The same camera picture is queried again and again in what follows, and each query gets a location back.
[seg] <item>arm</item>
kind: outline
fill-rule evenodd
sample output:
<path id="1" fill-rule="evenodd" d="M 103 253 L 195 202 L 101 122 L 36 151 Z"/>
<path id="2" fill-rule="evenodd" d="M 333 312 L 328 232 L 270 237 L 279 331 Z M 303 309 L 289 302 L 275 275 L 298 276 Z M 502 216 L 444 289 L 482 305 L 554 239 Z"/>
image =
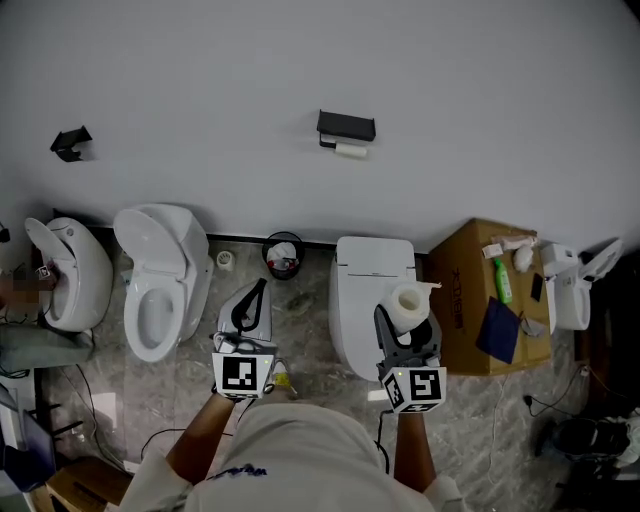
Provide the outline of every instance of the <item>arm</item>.
<path id="1" fill-rule="evenodd" d="M 193 485 L 207 476 L 235 404 L 213 394 L 167 455 L 169 466 Z"/>
<path id="2" fill-rule="evenodd" d="M 398 417 L 393 477 L 420 493 L 436 479 L 424 418 L 420 413 L 401 413 Z"/>

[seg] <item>toilet lid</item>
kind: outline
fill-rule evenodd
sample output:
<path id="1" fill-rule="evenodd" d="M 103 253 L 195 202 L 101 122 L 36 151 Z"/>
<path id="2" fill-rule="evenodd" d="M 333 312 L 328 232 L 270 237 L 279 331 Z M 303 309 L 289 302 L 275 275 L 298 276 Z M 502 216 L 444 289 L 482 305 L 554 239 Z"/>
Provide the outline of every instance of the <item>toilet lid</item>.
<path id="1" fill-rule="evenodd" d="M 39 220 L 28 218 L 24 221 L 24 228 L 27 230 L 33 245 L 48 258 L 62 261 L 76 260 L 62 240 Z"/>
<path id="2" fill-rule="evenodd" d="M 602 279 L 618 263 L 623 250 L 622 240 L 616 239 L 580 269 L 580 277 L 590 282 Z"/>
<path id="3" fill-rule="evenodd" d="M 122 210 L 116 215 L 113 228 L 118 243 L 144 269 L 184 278 L 184 253 L 158 221 L 139 210 Z"/>

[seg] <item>white shirt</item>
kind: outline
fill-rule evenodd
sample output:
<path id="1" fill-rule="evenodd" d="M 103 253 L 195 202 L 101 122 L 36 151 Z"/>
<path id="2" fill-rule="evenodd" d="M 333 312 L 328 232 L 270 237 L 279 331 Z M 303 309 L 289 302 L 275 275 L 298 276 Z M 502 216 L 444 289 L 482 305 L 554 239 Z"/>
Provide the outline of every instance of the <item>white shirt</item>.
<path id="1" fill-rule="evenodd" d="M 164 457 L 145 457 L 120 504 L 122 512 L 458 512 L 451 478 L 420 494 L 380 466 L 375 444 L 355 420 L 305 404 L 249 409 L 227 460 L 195 487 Z"/>

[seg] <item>black trash can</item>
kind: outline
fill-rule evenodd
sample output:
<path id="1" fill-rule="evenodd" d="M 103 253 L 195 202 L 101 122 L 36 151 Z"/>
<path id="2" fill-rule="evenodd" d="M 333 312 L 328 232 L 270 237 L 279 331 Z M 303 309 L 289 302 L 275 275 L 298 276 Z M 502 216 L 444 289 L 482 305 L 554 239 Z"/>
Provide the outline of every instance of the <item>black trash can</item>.
<path id="1" fill-rule="evenodd" d="M 269 249 L 281 242 L 290 242 L 293 244 L 296 248 L 296 259 L 298 260 L 298 264 L 288 270 L 277 270 L 269 267 L 269 265 L 267 265 L 267 268 L 269 269 L 269 272 L 271 272 L 271 275 L 276 279 L 279 279 L 280 281 L 287 281 L 294 278 L 300 271 L 302 260 L 304 260 L 305 249 L 300 237 L 293 233 L 289 233 L 288 231 L 279 231 L 278 233 L 271 235 L 268 241 L 262 246 L 262 259 L 265 263 L 267 263 L 267 253 L 269 252 Z"/>

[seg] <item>wall-mounted holder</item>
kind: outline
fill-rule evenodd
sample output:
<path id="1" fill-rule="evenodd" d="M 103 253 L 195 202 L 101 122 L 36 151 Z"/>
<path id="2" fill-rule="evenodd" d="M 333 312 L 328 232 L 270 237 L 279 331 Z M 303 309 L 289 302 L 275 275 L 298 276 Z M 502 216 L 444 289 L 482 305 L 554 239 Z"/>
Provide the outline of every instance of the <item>wall-mounted holder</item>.
<path id="1" fill-rule="evenodd" d="M 80 151 L 74 151 L 73 146 L 90 140 L 93 140 L 93 138 L 83 125 L 82 128 L 78 128 L 77 130 L 64 133 L 60 132 L 56 140 L 51 144 L 51 151 L 65 162 L 79 162 L 82 160 Z"/>
<path id="2" fill-rule="evenodd" d="M 341 137 L 365 142 L 371 142 L 376 138 L 375 119 L 333 114 L 331 112 L 323 112 L 322 110 L 318 116 L 317 130 L 320 134 L 320 146 L 333 149 L 339 155 L 353 158 L 366 157 L 367 148 L 364 146 L 344 144 L 342 142 L 327 142 L 322 139 L 322 136 Z"/>
<path id="3" fill-rule="evenodd" d="M 9 230 L 2 225 L 0 222 L 0 244 L 6 244 L 11 241 L 11 235 L 9 234 Z"/>

